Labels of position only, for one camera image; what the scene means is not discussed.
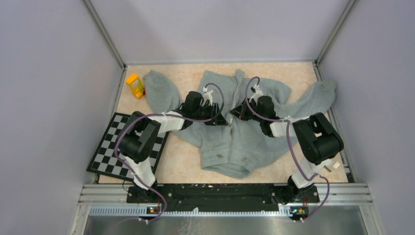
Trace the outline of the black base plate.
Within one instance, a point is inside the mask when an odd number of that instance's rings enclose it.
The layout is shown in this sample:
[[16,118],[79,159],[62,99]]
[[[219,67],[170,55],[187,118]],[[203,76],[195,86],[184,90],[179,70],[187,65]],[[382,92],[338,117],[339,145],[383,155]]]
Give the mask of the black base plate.
[[287,184],[158,184],[155,192],[129,187],[127,203],[150,203],[167,212],[260,212],[278,211],[289,203],[320,202],[314,185],[296,189]]

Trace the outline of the black white checkerboard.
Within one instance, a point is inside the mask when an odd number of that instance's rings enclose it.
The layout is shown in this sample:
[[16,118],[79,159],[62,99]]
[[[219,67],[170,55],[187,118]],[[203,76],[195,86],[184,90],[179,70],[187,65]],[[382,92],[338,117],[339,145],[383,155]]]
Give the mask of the black white checkerboard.
[[[128,167],[114,156],[118,134],[120,134],[129,117],[129,115],[122,113],[115,113],[113,115],[87,167],[88,172],[130,182],[134,180]],[[168,132],[157,136],[153,150],[149,156],[153,173],[157,170],[168,136]]]

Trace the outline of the yellow toy block frame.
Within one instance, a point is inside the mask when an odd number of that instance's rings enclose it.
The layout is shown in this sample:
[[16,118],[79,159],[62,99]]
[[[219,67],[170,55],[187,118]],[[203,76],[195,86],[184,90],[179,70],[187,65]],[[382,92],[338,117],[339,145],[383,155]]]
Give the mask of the yellow toy block frame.
[[136,73],[130,75],[125,82],[128,85],[132,95],[137,99],[140,99],[146,94],[144,83]]

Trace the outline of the white small card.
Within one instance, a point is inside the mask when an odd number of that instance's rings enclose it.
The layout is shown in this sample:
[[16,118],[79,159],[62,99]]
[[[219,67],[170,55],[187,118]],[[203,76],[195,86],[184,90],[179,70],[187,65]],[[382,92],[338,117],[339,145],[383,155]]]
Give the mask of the white small card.
[[325,164],[324,167],[327,169],[328,172],[333,172],[336,170],[341,163],[339,161],[336,161],[334,159],[329,159]]

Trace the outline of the aluminium front rail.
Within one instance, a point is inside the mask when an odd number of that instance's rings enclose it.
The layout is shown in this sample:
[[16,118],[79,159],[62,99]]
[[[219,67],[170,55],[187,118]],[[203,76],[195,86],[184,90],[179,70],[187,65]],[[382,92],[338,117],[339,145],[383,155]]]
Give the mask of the aluminium front rail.
[[293,216],[313,207],[373,203],[365,184],[314,184],[290,195],[284,184],[160,184],[157,192],[131,186],[85,185],[78,203],[92,215]]

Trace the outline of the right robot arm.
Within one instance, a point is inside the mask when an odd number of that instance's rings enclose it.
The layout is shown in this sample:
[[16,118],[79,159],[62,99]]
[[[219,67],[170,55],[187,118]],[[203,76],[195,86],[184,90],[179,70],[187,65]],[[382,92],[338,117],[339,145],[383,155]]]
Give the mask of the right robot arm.
[[263,134],[270,138],[286,138],[297,171],[275,193],[276,201],[282,204],[301,201],[320,171],[344,148],[342,138],[324,114],[281,118],[269,96],[245,100],[230,113],[243,121],[259,122]]

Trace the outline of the grey zip-up jacket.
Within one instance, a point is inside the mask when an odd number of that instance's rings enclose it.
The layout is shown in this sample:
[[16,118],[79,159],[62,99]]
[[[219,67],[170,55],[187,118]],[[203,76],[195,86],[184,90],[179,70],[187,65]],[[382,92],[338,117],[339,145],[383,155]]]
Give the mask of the grey zip-up jacket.
[[[222,94],[216,94],[213,100],[224,104],[222,115],[227,120],[227,116],[232,115],[230,110],[252,95],[246,91],[248,81],[242,70],[236,70],[234,75],[206,71],[198,92],[202,92],[208,83],[216,84]],[[336,84],[331,80],[315,82],[295,103],[288,103],[291,89],[282,82],[262,78],[259,86],[272,99],[276,115],[281,118],[304,118],[325,113],[335,100]],[[237,179],[249,176],[257,168],[271,165],[289,150],[286,138],[270,138],[262,133],[258,122],[242,121],[235,116],[231,126],[207,126],[195,122],[175,134],[200,149],[203,170]]]

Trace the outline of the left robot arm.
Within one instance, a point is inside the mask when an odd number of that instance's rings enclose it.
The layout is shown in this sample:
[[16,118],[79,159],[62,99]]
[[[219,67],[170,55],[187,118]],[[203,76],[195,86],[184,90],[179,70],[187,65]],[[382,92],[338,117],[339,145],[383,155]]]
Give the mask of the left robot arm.
[[226,125],[221,112],[224,104],[213,101],[213,91],[204,94],[191,91],[178,108],[167,113],[144,114],[133,112],[118,135],[114,154],[122,155],[132,172],[138,196],[144,202],[152,202],[157,196],[156,182],[150,163],[150,154],[160,134],[180,131],[195,122],[207,126]]

